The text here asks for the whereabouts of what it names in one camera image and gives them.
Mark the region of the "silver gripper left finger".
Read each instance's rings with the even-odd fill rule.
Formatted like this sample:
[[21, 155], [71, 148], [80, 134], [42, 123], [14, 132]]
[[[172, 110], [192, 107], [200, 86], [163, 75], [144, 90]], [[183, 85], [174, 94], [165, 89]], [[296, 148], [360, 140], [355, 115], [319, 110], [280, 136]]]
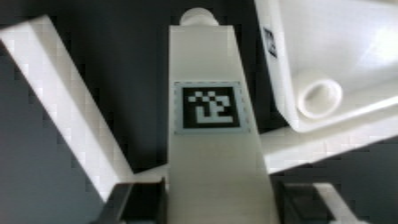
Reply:
[[117, 184], [88, 224], [167, 224], [165, 182]]

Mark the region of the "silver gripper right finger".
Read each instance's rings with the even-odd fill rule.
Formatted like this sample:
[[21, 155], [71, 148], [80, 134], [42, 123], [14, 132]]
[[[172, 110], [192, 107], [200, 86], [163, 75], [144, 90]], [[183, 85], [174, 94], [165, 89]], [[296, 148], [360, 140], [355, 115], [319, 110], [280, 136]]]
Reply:
[[369, 224], [360, 220], [330, 183], [277, 184], [282, 224]]

